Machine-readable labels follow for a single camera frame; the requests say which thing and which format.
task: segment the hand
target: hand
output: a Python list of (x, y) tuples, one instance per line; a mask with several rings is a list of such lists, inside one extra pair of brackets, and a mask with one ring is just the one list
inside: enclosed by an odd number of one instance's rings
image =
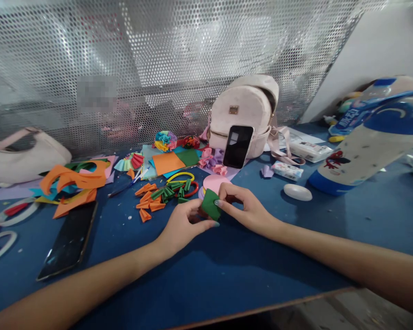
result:
[[(218, 207), (259, 235), (273, 239), (273, 232), (283, 224), (263, 207), (249, 189), (222, 183), (219, 198), (220, 200), (214, 202)], [(234, 202), (243, 204), (243, 211), (233, 206)]]
[(171, 256), (182, 250), (197, 235), (219, 226), (219, 223), (214, 220), (198, 221), (199, 219), (195, 218), (201, 211), (201, 204), (201, 199), (193, 199), (177, 205), (171, 213), (167, 226), (156, 239), (161, 248)]

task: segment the water bottle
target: water bottle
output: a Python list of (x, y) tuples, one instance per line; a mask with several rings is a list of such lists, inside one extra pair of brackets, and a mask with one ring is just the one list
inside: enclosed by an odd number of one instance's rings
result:
[(312, 173), (318, 190), (343, 195), (413, 148), (413, 91), (368, 104), (372, 115)]
[(353, 129), (361, 125), (374, 110), (369, 104), (408, 90), (413, 90), (412, 77), (386, 77), (376, 80), (360, 97), (351, 102), (349, 110), (345, 112), (337, 124), (329, 128), (329, 133), (332, 136), (350, 134)]

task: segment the black smartphone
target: black smartphone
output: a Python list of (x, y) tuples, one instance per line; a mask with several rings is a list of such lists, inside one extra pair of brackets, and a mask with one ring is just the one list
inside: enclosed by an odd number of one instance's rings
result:
[(251, 126), (231, 126), (226, 142), (223, 165), (237, 169), (243, 167), (253, 134), (254, 128)]
[(97, 205), (98, 203), (95, 201), (81, 205), (69, 212), (56, 237), (54, 246), (47, 254), (37, 281), (61, 274), (83, 260)]

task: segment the table surface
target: table surface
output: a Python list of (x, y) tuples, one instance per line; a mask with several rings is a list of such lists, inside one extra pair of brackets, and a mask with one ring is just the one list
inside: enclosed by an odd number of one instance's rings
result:
[[(297, 128), (327, 138), (326, 130), (315, 125)], [(269, 180), (261, 178), (260, 169), (273, 162), (264, 153), (251, 160), (233, 183), (252, 190), (271, 214), (285, 222), (413, 255), (413, 175), (402, 160), (340, 197), (307, 184), (319, 165), (308, 162), (298, 184), (312, 191), (310, 202), (286, 196), (282, 189), (291, 183), (287, 179), (277, 175)], [(190, 172), (200, 185), (207, 176), (198, 168)], [(144, 182), (107, 199), (124, 179), (123, 174), (98, 190), (99, 207), (87, 251), (74, 271), (139, 248), (158, 237), (165, 227), (176, 202), (153, 213), (153, 218), (143, 224), (134, 208), (139, 200), (134, 192)], [(154, 182), (163, 185), (160, 180)], [(3, 202), (0, 211), (6, 207)], [(0, 259), (0, 310), (62, 278), (35, 281), (64, 221), (52, 219), (55, 207), (45, 204), (25, 221), (1, 229), (17, 232), (18, 239)], [(278, 306), (354, 284), (305, 255), (250, 232), (227, 215), (220, 223), (111, 297), (75, 327), (165, 329)]]

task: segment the metal mesh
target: metal mesh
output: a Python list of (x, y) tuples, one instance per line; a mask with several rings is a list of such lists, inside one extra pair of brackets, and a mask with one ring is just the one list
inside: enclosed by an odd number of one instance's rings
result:
[(0, 1), (0, 139), (36, 126), (82, 156), (199, 134), (253, 73), (279, 83), (279, 124), (296, 123), (361, 13), (387, 4)]

